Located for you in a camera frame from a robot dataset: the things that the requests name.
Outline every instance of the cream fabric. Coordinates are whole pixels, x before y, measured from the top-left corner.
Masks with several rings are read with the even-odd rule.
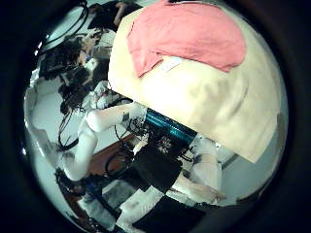
[[[223,10],[239,25],[247,44],[245,60],[229,73],[186,59],[170,65],[175,59],[163,56],[152,71],[137,78],[126,36],[139,10],[121,22],[109,81],[114,91],[256,162],[276,128],[281,74],[261,35],[240,16]]]

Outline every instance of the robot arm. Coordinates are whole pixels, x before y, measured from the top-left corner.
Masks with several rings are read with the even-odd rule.
[[[82,179],[97,145],[96,133],[131,118],[144,117],[147,108],[138,103],[91,111],[80,124],[78,149],[74,157],[64,157],[64,171],[72,181]]]

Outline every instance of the wire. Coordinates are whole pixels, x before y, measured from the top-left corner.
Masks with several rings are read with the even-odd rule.
[[[74,142],[72,142],[71,144],[69,144],[68,146],[66,145],[68,143],[68,140],[69,138],[67,139],[67,142],[65,143],[65,145],[62,144],[61,142],[61,133],[65,130],[65,128],[67,127],[70,119],[71,119],[71,116],[73,114],[73,111],[71,113],[67,113],[64,118],[62,119],[60,125],[59,125],[59,131],[58,131],[58,142],[59,142],[59,145],[60,145],[60,148],[62,151],[65,151],[65,150],[69,150],[71,148],[73,148],[74,146],[76,146],[79,142],[79,139],[77,138]]]
[[[86,5],[80,5],[80,7],[84,8],[84,11],[86,11],[86,14],[85,14],[85,19],[84,21],[81,23],[81,25],[70,35],[68,36],[68,38],[66,38],[63,42],[61,42],[60,44],[63,44],[64,42],[70,40],[73,36],[75,36],[77,34],[77,32],[83,27],[83,25],[85,25],[86,23],[86,20],[88,18],[88,8]],[[54,48],[50,48],[48,50],[44,50],[42,52],[39,52],[38,53],[38,56],[41,56],[41,55],[44,55],[46,54],[47,52],[49,52],[50,50],[53,50]]]
[[[50,43],[53,43],[54,41],[57,41],[58,39],[62,38],[63,36],[65,36],[74,26],[77,25],[77,23],[80,21],[81,18],[83,18],[85,15],[85,9],[82,10],[80,16],[78,17],[77,21],[74,22],[74,24],[72,24],[64,33],[62,33],[60,36],[48,41],[45,43],[45,46],[46,45],[49,45]]]

